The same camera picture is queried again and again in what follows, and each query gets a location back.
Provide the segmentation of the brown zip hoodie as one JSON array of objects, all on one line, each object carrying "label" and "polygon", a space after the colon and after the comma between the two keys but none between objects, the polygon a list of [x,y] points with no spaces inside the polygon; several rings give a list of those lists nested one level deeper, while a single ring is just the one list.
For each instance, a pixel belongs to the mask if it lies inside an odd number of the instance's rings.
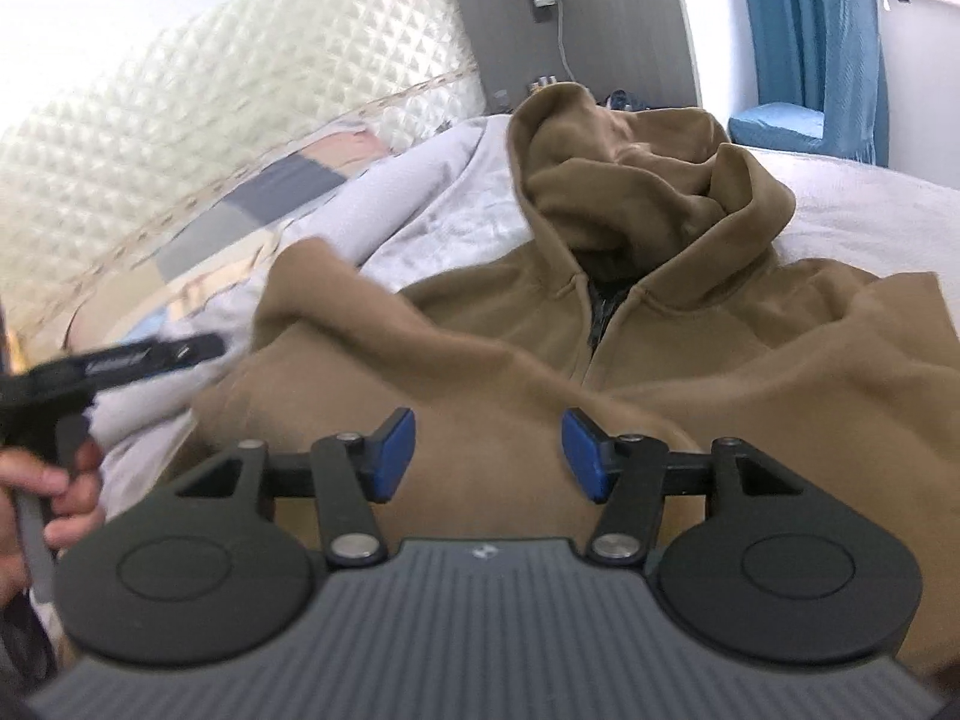
[{"label": "brown zip hoodie", "polygon": [[285,250],[251,353],[195,400],[171,473],[410,408],[415,457],[377,511],[389,543],[584,541],[599,512],[558,445],[569,408],[677,449],[742,437],[913,551],[903,655],[953,665],[958,338],[937,280],[781,263],[793,192],[701,109],[625,114],[556,85],[514,112],[508,151],[530,238],[501,259],[336,293],[299,284],[317,250]]}]

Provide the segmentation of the plaid patchwork pillow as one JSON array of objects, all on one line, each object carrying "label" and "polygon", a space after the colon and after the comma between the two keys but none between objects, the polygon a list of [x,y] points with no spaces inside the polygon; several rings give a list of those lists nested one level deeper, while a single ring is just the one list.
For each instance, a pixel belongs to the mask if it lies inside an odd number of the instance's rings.
[{"label": "plaid patchwork pillow", "polygon": [[151,337],[194,314],[272,260],[290,221],[391,154],[368,124],[327,125],[245,177],[171,241],[101,281],[70,317],[64,348],[80,353]]}]

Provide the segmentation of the cream quilted headboard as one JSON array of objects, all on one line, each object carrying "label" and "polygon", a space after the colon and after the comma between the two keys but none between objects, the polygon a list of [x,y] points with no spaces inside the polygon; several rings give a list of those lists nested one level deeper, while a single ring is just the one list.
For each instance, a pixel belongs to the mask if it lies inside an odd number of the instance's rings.
[{"label": "cream quilted headboard", "polygon": [[235,0],[114,44],[89,80],[78,60],[3,104],[2,299],[34,359],[101,281],[327,125],[400,153],[485,107],[457,0]]}]

